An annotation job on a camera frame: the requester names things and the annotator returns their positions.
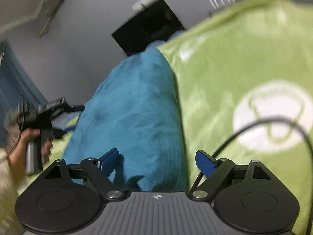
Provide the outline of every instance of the blue gripper pad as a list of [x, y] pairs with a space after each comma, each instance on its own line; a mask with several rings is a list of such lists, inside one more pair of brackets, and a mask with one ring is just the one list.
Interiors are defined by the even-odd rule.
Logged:
[[196, 165], [206, 178], [210, 177], [217, 169], [218, 161], [203, 150], [196, 152]]
[[112, 148], [108, 153], [100, 158], [100, 170], [109, 177], [120, 161], [120, 153], [116, 148]]

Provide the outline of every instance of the logo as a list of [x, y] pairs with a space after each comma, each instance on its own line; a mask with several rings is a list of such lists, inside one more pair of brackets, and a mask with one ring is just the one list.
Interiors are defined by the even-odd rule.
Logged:
[[163, 196], [161, 194], [156, 194], [153, 196], [155, 199], [159, 200], [161, 199]]
[[[257, 120], [272, 117], [289, 118], [309, 132], [313, 126], [313, 100], [295, 84], [268, 82], [248, 92], [239, 102], [233, 116], [234, 131]], [[289, 125], [269, 123], [250, 129], [238, 140], [251, 150], [278, 152], [295, 147], [302, 137]]]

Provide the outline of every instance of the teal blanket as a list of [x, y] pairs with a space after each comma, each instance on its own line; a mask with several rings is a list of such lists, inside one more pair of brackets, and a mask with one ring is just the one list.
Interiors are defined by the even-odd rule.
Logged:
[[173, 73], [157, 49], [115, 67], [86, 104], [65, 150], [68, 164], [122, 155], [109, 177], [122, 189], [186, 191], [187, 164]]

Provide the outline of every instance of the white wall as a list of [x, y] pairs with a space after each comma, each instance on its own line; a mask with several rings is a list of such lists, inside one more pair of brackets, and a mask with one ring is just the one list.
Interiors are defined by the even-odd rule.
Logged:
[[[111, 34], [134, 15], [136, 1], [65, 0], [46, 36], [35, 36], [40, 27], [34, 22], [13, 31], [9, 42], [48, 100], [66, 96], [72, 103], [85, 102], [126, 57]], [[187, 28], [213, 10], [208, 0], [165, 1]]]
[[0, 0], [0, 35], [34, 20], [44, 0]]
[[70, 104], [85, 103], [94, 93], [88, 77], [53, 36], [38, 38], [38, 30], [32, 22], [10, 33], [8, 42], [16, 58], [48, 101], [65, 96]]

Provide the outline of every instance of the gray platform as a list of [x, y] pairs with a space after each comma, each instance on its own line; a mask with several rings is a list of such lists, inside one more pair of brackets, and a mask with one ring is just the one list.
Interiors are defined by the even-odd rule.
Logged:
[[[106, 205], [89, 226], [72, 235], [240, 235], [223, 223], [208, 203], [181, 193], [133, 192]], [[23, 235], [34, 235], [25, 232]]]

